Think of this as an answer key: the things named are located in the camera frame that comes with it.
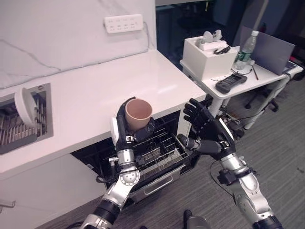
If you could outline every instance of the laptop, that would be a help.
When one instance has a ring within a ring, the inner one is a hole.
[[[251,36],[252,29],[243,26],[241,31],[240,45],[242,47]],[[296,64],[289,62],[289,58],[294,48],[294,44],[259,32],[256,46],[251,54],[251,59],[255,60],[255,63],[263,68],[277,75],[282,75],[297,66]]]

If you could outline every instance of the remote control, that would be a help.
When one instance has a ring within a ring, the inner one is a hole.
[[[216,89],[223,94],[230,92],[231,88],[235,87],[240,83],[246,82],[247,77],[240,74],[232,74],[229,77],[217,82]]]

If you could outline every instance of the pink cup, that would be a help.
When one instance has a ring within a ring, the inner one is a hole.
[[[142,99],[132,99],[125,107],[125,118],[131,130],[144,128],[152,116],[152,106]]]

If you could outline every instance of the black robotic glove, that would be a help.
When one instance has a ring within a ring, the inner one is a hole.
[[[184,106],[184,119],[192,124],[197,139],[178,135],[181,143],[189,150],[211,155],[216,160],[235,152],[234,139],[225,124],[214,118],[197,100],[191,98],[189,102]]]
[[[137,130],[135,133],[130,131],[128,128],[128,123],[125,118],[125,107],[126,104],[135,97],[129,98],[126,100],[119,108],[119,111],[116,116],[116,126],[114,125],[114,132],[118,133],[118,139],[112,137],[113,143],[115,144],[115,149],[117,152],[124,149],[131,149],[135,142],[141,142],[144,139],[148,138],[153,134],[155,130],[155,124],[153,118],[150,119],[146,127]]]

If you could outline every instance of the power outlet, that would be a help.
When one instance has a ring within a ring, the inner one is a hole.
[[[108,33],[119,33],[143,29],[143,16],[141,14],[129,14],[104,18]]]

